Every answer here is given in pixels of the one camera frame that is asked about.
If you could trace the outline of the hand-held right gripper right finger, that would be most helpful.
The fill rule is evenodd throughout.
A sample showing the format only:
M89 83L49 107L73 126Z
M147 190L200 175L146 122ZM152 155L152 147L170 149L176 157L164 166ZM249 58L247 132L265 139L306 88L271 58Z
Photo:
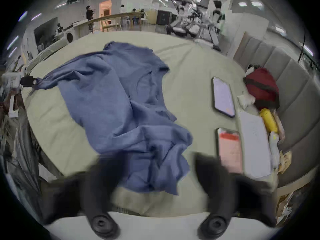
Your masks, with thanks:
M195 154L195 171L208 196L209 212L198 227L199 238L220 238L232 218L253 219L276 227L276 202L268 182L230 173L219 159L205 154Z

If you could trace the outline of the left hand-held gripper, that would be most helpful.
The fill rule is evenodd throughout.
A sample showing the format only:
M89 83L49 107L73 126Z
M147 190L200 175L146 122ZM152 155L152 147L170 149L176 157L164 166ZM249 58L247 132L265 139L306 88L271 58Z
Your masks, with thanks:
M9 94L10 106L8 116L9 118L18 118L19 110L14 109L15 95L20 93L23 87L33 87L37 85L37 79L27 75L22 77L21 72L7 72L2 74L2 88L5 90L6 94L9 94L11 90L15 91L15 94Z

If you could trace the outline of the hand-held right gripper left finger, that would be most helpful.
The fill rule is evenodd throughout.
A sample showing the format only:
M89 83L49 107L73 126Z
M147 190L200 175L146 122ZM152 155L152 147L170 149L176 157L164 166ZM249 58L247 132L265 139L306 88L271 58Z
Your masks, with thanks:
M51 225L61 218L86 216L100 238L118 238L120 227L109 215L111 197L127 168L127 155L103 156L90 169L50 182L42 196L42 221Z

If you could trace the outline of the person's left hand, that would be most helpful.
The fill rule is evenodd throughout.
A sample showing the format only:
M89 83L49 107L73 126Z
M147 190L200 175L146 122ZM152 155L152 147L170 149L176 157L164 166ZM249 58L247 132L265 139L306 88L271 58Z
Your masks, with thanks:
M5 113L8 114L9 110L10 110L10 99L11 96L14 96L14 110L26 110L25 106L24 106L24 102L22 99L22 95L18 92L17 89L11 89L6 98L4 99L4 101L0 102L0 112L1 113Z

